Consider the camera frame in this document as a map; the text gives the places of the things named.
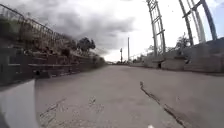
cloudy sky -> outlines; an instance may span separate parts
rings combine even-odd
[[[175,46],[177,38],[186,32],[178,0],[158,1],[166,43],[168,46]],[[0,0],[0,3],[24,15],[29,12],[32,18],[57,32],[76,39],[94,39],[98,47],[95,52],[103,55],[106,60],[119,60],[120,48],[124,49],[124,59],[127,59],[128,37],[131,56],[145,52],[146,48],[153,45],[151,21],[145,0]],[[207,3],[214,17],[218,36],[224,36],[224,18],[221,18],[224,0],[207,0]],[[210,40],[205,14],[202,8],[199,11],[204,22],[206,39]],[[198,42],[193,19],[190,20],[194,40]]]

metal tower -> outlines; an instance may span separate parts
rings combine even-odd
[[[164,36],[164,29],[163,29],[163,22],[162,16],[160,13],[159,5],[157,0],[146,0],[149,7],[149,13],[151,17],[152,23],[152,32],[153,32],[153,39],[154,39],[154,55],[158,55],[158,35],[161,40],[161,46],[163,53],[166,52],[166,43],[165,43],[165,36]]]

road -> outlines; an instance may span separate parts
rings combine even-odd
[[[222,82],[195,73],[108,66],[38,80],[36,110],[43,128],[223,127],[224,104],[217,101]]]

